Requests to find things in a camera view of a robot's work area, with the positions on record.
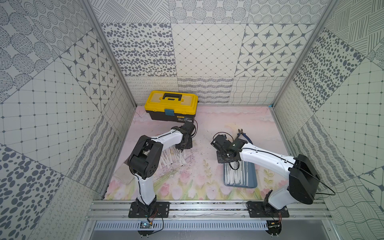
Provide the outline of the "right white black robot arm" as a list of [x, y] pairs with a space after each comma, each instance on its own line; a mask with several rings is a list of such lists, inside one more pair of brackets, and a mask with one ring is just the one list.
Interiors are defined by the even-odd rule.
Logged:
[[266, 194], [262, 207], [264, 211], [277, 213], [292, 203], [311, 205], [314, 202], [320, 177], [306, 156], [279, 155], [241, 139], [230, 142], [224, 134], [213, 137], [211, 145], [217, 150], [219, 160], [259, 165], [288, 181], [277, 190]]

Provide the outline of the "right controller board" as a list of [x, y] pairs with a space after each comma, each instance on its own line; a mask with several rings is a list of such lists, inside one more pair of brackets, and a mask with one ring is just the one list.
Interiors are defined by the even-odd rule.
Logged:
[[266, 232], [272, 237], [278, 237], [282, 231], [282, 223], [267, 221], [267, 230]]

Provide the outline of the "blue plastic storage tray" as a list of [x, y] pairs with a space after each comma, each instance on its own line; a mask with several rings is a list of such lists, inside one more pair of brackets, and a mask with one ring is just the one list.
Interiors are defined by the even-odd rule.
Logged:
[[254, 189], [258, 186], [255, 165], [249, 162], [225, 163], [224, 185], [236, 188]]

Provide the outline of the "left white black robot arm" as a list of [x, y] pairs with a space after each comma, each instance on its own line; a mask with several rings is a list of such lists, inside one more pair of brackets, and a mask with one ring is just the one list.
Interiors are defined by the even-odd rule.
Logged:
[[162, 152], [172, 146], [183, 151], [193, 147], [192, 138], [197, 133], [194, 123], [186, 122], [180, 127], [155, 137], [143, 135], [137, 141], [131, 155], [126, 160], [131, 174], [139, 185], [137, 205], [147, 215], [156, 208], [157, 197], [154, 191], [153, 175], [159, 167]]

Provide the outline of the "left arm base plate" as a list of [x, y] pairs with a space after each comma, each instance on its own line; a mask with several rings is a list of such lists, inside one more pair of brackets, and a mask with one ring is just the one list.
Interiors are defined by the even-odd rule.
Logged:
[[147, 206], [140, 201], [135, 201], [131, 203], [128, 216], [129, 218], [149, 218], [156, 213], [156, 217], [168, 218], [170, 205], [170, 202], [156, 202]]

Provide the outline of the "aluminium mounting rail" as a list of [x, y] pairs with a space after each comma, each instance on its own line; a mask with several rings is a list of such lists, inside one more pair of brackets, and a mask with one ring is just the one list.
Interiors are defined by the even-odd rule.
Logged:
[[[93, 201], [86, 213], [86, 220], [125, 220], [129, 217], [133, 201]], [[285, 220], [331, 220], [324, 201], [312, 205], [293, 203], [287, 205]], [[240, 220], [248, 219], [246, 201], [170, 201], [167, 220]]]

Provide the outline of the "left controller board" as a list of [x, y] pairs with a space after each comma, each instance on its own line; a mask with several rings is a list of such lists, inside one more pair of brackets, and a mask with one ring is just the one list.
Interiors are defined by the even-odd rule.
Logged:
[[139, 226], [139, 231], [151, 231], [153, 226], [148, 221], [141, 221]]

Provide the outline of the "pink floral table mat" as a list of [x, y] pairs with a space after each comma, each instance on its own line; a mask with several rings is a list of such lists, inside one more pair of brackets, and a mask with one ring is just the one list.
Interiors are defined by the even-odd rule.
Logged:
[[[167, 149], [162, 154], [160, 167], [154, 175], [158, 200], [262, 200], [270, 190], [277, 190], [287, 183], [279, 174], [256, 166], [255, 188], [228, 187], [224, 184], [224, 165], [217, 162], [216, 150], [211, 146], [214, 134], [228, 133], [233, 138], [243, 130], [257, 147], [287, 155], [268, 107], [198, 107], [196, 121], [198, 133], [192, 149], [183, 153]], [[174, 122], [152, 120], [144, 107], [136, 109], [105, 200], [136, 199], [138, 182], [125, 160], [140, 136], [157, 136], [173, 126]]]

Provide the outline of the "blue handled pliers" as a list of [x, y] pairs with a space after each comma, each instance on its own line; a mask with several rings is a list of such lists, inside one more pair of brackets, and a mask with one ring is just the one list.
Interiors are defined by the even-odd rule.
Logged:
[[237, 139], [243, 138], [245, 139], [248, 143], [253, 144], [252, 140], [244, 133], [243, 129], [238, 129], [237, 133]]

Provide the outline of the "controller board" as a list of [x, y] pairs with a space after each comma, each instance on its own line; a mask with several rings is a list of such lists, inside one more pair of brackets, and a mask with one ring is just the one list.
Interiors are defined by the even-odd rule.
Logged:
[[141, 221], [139, 226], [139, 231], [151, 231], [153, 226], [148, 221]]
[[272, 237], [278, 237], [282, 231], [282, 223], [267, 221], [267, 230], [266, 232]]

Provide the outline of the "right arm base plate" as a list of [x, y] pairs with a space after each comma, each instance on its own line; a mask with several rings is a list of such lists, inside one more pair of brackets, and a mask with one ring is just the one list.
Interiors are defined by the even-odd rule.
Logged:
[[268, 204], [265, 206], [263, 202], [246, 202], [246, 208], [249, 212], [250, 218], [289, 218], [290, 214], [286, 207], [281, 210], [276, 210]]

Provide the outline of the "yellow black toolbox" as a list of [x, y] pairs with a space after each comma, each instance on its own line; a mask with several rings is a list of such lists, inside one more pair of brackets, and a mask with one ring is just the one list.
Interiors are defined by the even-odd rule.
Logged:
[[192, 123], [198, 106], [195, 94], [152, 91], [145, 103], [145, 110], [152, 120]]

